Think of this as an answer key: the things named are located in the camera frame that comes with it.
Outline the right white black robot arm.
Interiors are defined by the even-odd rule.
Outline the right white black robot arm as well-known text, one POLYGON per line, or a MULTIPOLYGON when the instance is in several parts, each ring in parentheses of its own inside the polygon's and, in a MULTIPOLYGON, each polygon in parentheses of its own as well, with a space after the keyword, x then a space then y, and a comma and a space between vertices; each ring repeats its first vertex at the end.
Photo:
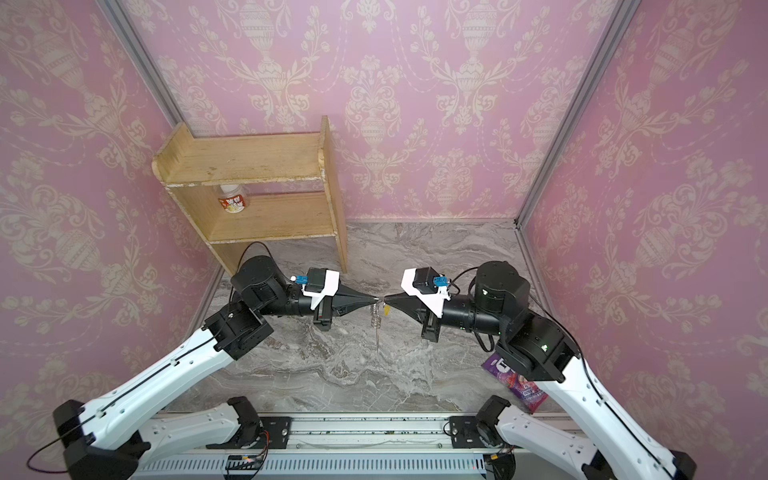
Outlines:
POLYGON ((420 323, 422 338, 444 328, 495 337, 495 353, 511 370, 554 400, 581 430, 569 434, 522 412, 499 396, 476 414, 491 447, 521 447, 575 479, 691 479, 692 457, 648 434, 597 379, 585 354, 556 320, 530 309, 530 284, 505 261, 485 262, 472 293, 449 293, 430 267, 404 272, 402 291, 384 302, 420 323))

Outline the small white jar red label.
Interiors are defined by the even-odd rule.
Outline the small white jar red label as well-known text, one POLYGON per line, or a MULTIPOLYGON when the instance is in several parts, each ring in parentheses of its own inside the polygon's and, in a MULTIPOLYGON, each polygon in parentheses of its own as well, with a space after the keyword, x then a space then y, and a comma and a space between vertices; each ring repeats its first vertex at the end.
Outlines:
POLYGON ((246 206, 246 190, 242 184, 223 184, 219 186, 219 203, 230 214, 242 212, 246 206))

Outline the purple candy packet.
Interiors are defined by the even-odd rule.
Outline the purple candy packet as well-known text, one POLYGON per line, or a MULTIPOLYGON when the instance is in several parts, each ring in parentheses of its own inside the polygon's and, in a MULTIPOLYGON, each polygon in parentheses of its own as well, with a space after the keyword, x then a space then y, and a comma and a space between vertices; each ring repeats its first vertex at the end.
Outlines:
POLYGON ((483 362, 482 368, 506 386, 531 414, 535 413, 548 398, 548 395, 534 382, 527 380, 505 364, 498 354, 489 356, 483 362))

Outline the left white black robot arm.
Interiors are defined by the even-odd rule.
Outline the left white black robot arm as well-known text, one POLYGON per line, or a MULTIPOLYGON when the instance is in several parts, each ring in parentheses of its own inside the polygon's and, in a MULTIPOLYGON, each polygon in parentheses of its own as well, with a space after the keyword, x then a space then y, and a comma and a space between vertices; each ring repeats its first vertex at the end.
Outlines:
POLYGON ((269 255, 246 260, 232 299, 169 354, 119 387, 53 412, 61 473, 71 479, 128 479, 141 466, 199 447, 267 450, 269 432, 244 396, 173 420, 157 413, 209 375, 244 357, 273 332, 270 317, 309 317, 327 331, 336 316, 374 305, 334 270, 287 277, 269 255))

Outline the wooden two-tier shelf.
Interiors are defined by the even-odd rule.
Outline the wooden two-tier shelf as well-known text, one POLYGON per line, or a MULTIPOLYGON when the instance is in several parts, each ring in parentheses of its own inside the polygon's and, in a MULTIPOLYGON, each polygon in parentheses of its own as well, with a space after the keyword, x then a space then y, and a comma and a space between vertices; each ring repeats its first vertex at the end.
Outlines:
POLYGON ((347 228, 331 125, 314 132, 196 138, 175 126, 152 160, 155 177, 228 274, 254 241, 332 237, 347 268, 347 228), (246 208, 227 213, 219 186, 242 184, 246 208))

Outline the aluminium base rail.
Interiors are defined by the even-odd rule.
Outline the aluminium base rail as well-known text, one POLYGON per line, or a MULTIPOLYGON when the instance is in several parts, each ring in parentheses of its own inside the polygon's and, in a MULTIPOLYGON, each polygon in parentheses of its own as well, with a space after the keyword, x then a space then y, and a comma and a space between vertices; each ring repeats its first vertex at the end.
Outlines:
POLYGON ((596 446, 564 414, 514 412, 510 442, 483 441, 472 413, 280 413, 270 445, 195 449, 137 479, 577 479, 596 446))

